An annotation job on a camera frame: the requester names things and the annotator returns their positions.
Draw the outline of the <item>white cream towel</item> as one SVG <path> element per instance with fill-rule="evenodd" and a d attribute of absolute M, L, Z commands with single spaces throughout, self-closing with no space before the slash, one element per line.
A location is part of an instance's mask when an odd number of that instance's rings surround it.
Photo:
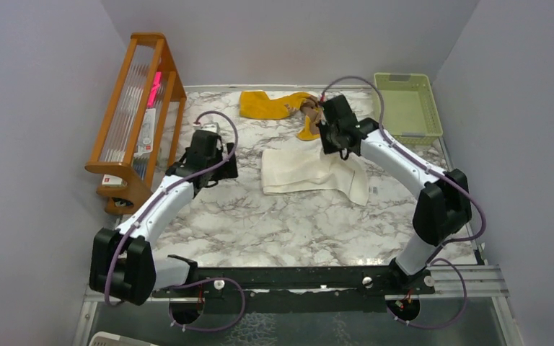
<path fill-rule="evenodd" d="M 369 199 L 369 180 L 361 160 L 325 154 L 320 147 L 264 150 L 260 181 L 265 194 L 337 190 L 357 205 L 366 205 Z"/>

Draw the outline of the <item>yellow brown towel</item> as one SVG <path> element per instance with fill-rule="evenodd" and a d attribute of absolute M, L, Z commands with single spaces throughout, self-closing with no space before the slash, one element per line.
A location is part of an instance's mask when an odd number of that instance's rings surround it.
<path fill-rule="evenodd" d="M 239 115 L 253 120 L 283 120 L 303 115 L 304 127 L 296 135 L 301 141 L 320 137 L 319 124 L 323 114 L 320 100 L 306 92 L 296 92 L 271 99 L 264 91 L 243 91 L 239 96 Z"/>

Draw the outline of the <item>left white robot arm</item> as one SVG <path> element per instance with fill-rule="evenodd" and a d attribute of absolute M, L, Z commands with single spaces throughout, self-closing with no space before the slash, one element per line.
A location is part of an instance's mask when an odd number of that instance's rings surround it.
<path fill-rule="evenodd" d="M 238 176 L 235 144 L 225 143 L 216 123 L 197 129 L 181 160 L 171 165 L 156 191 L 115 229 L 93 240 L 89 287 L 140 306 L 156 290 L 172 287 L 189 296 L 198 286 L 197 263 L 177 255 L 157 259 L 152 247 L 175 216 L 203 188 Z"/>

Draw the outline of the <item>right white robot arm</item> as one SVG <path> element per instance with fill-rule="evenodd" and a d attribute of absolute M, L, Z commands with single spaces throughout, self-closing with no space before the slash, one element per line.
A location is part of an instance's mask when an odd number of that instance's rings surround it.
<path fill-rule="evenodd" d="M 325 154 L 342 160 L 355 154 L 383 168 L 416 198 L 414 235 L 389 263 L 388 286 L 405 293 L 422 276 L 431 255 L 472 218 L 465 173 L 443 172 L 400 145 L 375 120 L 358 120 L 343 95 L 319 103 L 318 123 Z"/>

